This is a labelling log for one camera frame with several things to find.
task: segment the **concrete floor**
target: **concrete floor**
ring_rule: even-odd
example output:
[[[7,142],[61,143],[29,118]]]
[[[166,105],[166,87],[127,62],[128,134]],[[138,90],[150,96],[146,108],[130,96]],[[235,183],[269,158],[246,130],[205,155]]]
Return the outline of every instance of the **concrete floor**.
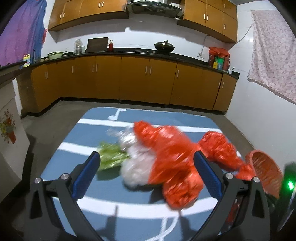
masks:
[[[89,109],[106,106],[160,111],[165,110],[203,115],[211,118],[219,126],[223,133],[236,146],[242,156],[246,156],[248,152],[253,150],[251,144],[224,115],[198,112],[190,108],[185,110],[135,104],[60,101],[40,117],[26,116],[22,119],[22,124],[27,134],[36,138],[36,143],[33,147],[34,159],[30,177],[31,181],[41,175],[56,149],[78,120]],[[20,198],[11,210],[13,210],[13,213],[8,214],[10,217],[10,220],[8,221],[19,234],[22,234],[25,216],[25,197]]]

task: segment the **orange basket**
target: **orange basket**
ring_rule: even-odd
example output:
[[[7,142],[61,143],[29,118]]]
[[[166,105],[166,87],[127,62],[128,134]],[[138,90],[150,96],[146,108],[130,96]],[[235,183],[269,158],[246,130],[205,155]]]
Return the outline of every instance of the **orange basket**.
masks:
[[[254,168],[265,192],[279,198],[283,174],[275,161],[260,150],[248,153],[246,161]]]

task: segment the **range hood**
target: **range hood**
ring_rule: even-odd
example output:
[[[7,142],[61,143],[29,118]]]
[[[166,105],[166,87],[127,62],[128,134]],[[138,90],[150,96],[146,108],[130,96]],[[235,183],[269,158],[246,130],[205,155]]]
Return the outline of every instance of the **range hood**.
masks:
[[[180,19],[183,16],[183,9],[168,4],[168,0],[129,0],[126,8],[129,12],[133,13],[152,14],[177,19]]]

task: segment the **metal screw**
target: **metal screw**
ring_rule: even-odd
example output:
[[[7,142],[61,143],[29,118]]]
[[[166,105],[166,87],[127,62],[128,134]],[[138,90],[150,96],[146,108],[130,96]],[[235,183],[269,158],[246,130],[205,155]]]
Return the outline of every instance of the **metal screw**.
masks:
[[[259,179],[258,177],[254,177],[253,180],[254,180],[254,182],[256,182],[256,183],[260,182],[260,179]]]
[[[39,183],[39,182],[41,182],[41,178],[40,178],[40,177],[36,178],[36,179],[34,180],[34,182],[35,182],[36,184]]]
[[[232,179],[232,178],[233,178],[233,174],[230,173],[230,172],[228,172],[228,173],[225,174],[225,177],[226,177],[227,179]]]
[[[67,180],[69,178],[69,174],[68,173],[64,173],[61,175],[61,179],[63,180]]]

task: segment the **green vegetable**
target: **green vegetable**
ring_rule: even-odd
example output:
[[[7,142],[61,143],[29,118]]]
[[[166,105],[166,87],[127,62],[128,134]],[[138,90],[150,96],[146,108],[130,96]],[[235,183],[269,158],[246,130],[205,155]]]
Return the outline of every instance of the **green vegetable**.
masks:
[[[101,156],[99,170],[120,166],[125,159],[129,158],[129,155],[120,149],[119,144],[101,142],[98,152]]]

